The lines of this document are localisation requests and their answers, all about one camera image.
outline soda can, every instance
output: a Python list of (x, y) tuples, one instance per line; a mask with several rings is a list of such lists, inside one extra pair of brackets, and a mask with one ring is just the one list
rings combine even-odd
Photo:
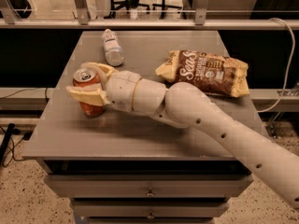
[[(96, 83), (100, 83), (100, 77), (95, 70), (91, 68), (80, 68), (73, 75), (73, 85), (79, 87), (90, 86)], [(104, 106), (89, 105), (83, 102), (79, 102), (83, 113), (87, 117), (98, 117), (105, 111)]]

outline drawer knob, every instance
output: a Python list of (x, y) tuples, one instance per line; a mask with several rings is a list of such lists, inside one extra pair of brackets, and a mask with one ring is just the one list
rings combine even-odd
[(155, 219), (155, 216), (151, 212), (149, 212), (148, 219), (153, 220)]
[(148, 198), (153, 198), (155, 196), (155, 193), (152, 192), (151, 189), (149, 189), (149, 192), (147, 193)]

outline drawer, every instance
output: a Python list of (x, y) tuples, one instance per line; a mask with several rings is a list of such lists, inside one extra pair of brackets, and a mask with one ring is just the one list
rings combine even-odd
[(229, 207), (222, 199), (76, 199), (81, 217), (220, 217)]
[(237, 197), (253, 181), (232, 176), (47, 175), (45, 183), (68, 198)]
[(89, 224), (214, 224), (213, 218), (88, 218)]

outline robotic arm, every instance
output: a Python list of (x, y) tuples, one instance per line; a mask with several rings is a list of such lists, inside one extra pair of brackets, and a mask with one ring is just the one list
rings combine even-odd
[(233, 120), (193, 85), (180, 82), (168, 90), (164, 84), (123, 71), (108, 80), (107, 96), (117, 110), (208, 134), (299, 210), (299, 157)]

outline metal post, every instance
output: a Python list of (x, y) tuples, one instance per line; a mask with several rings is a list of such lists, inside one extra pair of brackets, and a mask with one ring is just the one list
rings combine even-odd
[(88, 24), (91, 15), (88, 11), (86, 0), (75, 0), (75, 4), (78, 13), (78, 22), (81, 25)]
[(192, 9), (195, 10), (195, 24), (203, 25), (206, 21), (208, 0), (193, 0)]
[(20, 18), (13, 9), (9, 0), (0, 0), (0, 9), (5, 22), (8, 24), (15, 24)]

